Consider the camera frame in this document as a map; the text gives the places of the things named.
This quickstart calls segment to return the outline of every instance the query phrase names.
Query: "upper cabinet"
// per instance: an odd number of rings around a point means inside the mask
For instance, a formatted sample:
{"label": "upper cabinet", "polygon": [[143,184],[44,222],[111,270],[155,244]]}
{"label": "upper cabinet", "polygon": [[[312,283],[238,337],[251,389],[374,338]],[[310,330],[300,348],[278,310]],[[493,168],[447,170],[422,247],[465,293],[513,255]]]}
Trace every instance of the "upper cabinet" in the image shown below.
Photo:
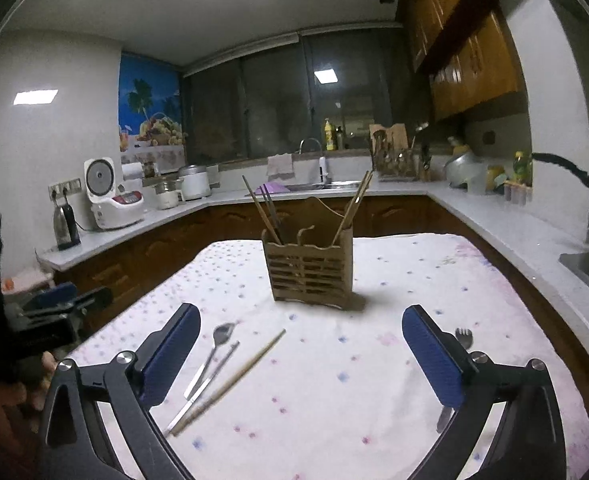
{"label": "upper cabinet", "polygon": [[523,87],[498,1],[399,0],[414,70],[430,76],[436,120]]}

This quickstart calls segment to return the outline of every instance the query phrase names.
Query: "power outlet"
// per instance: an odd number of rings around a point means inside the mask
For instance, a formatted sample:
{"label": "power outlet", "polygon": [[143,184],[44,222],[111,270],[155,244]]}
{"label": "power outlet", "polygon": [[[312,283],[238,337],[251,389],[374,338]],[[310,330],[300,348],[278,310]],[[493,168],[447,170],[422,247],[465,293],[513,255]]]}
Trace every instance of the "power outlet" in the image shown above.
{"label": "power outlet", "polygon": [[63,198],[63,190],[66,190],[66,195],[75,195],[81,192],[81,179],[75,178],[74,180],[67,180],[66,182],[60,182],[58,184],[52,184],[48,186],[48,195],[52,200],[52,192],[55,193],[55,199]]}

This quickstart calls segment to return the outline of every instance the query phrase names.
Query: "open lid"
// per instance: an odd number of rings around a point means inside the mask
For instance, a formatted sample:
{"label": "open lid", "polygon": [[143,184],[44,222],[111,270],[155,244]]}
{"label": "open lid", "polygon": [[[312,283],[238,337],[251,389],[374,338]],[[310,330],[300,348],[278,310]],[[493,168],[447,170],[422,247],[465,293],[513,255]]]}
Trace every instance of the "open lid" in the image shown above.
{"label": "open lid", "polygon": [[86,193],[92,203],[103,202],[116,195],[114,162],[109,156],[86,160],[83,173]]}

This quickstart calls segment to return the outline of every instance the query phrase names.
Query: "tablecloth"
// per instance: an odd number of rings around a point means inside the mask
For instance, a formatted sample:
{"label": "tablecloth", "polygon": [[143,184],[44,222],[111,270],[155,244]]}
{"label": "tablecloth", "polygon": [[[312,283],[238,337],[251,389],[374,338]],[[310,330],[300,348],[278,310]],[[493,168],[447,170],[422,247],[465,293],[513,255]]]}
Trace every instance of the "tablecloth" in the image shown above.
{"label": "tablecloth", "polygon": [[[164,402],[164,428],[212,345],[236,322],[241,345],[215,390],[282,328],[286,335],[172,447],[197,480],[405,479],[437,439],[441,404],[401,335],[421,304],[441,329],[473,330],[494,362],[543,360],[563,419],[568,478],[589,465],[589,420],[571,374],[505,277],[465,238],[420,234],[354,240],[353,290],[362,312],[273,301],[260,242],[217,242],[76,349],[79,365],[136,349],[181,303],[202,314],[201,335]],[[220,349],[221,358],[226,348]],[[501,416],[495,405],[460,478],[478,470]],[[102,413],[126,472],[141,478],[107,406]]]}

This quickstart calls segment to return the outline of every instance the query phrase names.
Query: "silver screw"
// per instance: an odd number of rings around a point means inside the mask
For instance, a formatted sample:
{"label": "silver screw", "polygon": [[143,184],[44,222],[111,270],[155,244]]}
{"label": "silver screw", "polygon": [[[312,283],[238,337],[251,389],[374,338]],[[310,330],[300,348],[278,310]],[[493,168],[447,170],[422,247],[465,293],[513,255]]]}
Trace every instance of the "silver screw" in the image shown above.
{"label": "silver screw", "polygon": [[483,352],[471,352],[470,357],[473,358],[475,363],[484,364],[488,362],[488,356]]}
{"label": "silver screw", "polygon": [[74,361],[72,359],[64,359],[59,363],[57,368],[59,368],[59,370],[62,372],[67,372],[70,368],[72,368],[72,365],[74,365]]}
{"label": "silver screw", "polygon": [[116,362],[120,365],[127,365],[130,361],[132,361],[132,359],[134,359],[134,355],[132,355],[132,352],[126,351],[116,355]]}
{"label": "silver screw", "polygon": [[545,363],[541,359],[533,359],[532,365],[535,370],[539,370],[540,372],[545,370]]}

